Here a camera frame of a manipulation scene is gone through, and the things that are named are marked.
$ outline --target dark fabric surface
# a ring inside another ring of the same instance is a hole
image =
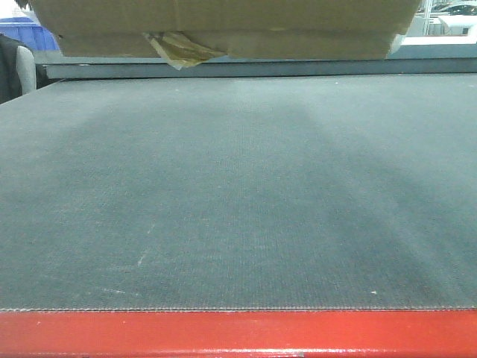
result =
[[[25,46],[18,40],[0,34],[0,104],[22,95],[22,84],[16,73],[16,50]]]
[[[476,95],[156,79],[3,104],[0,307],[477,307]]]

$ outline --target blue bin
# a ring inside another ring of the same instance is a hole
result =
[[[60,49],[51,32],[28,17],[0,19],[0,34],[20,40],[32,50]]]

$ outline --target scratch mark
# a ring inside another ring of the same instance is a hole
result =
[[[105,291],[105,292],[112,292],[112,293],[124,293],[124,294],[126,293],[126,292],[120,291],[118,289],[102,289],[102,290]]]
[[[149,250],[144,251],[144,254],[139,258],[137,266],[140,267],[144,258],[149,254]]]
[[[151,228],[148,230],[148,235],[151,233],[151,231],[156,227],[156,224],[152,224]]]

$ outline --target cardboard box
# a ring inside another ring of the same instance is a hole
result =
[[[31,0],[66,56],[384,58],[420,0]]]

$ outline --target red edge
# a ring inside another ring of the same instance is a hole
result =
[[[477,310],[2,312],[0,357],[477,357]]]

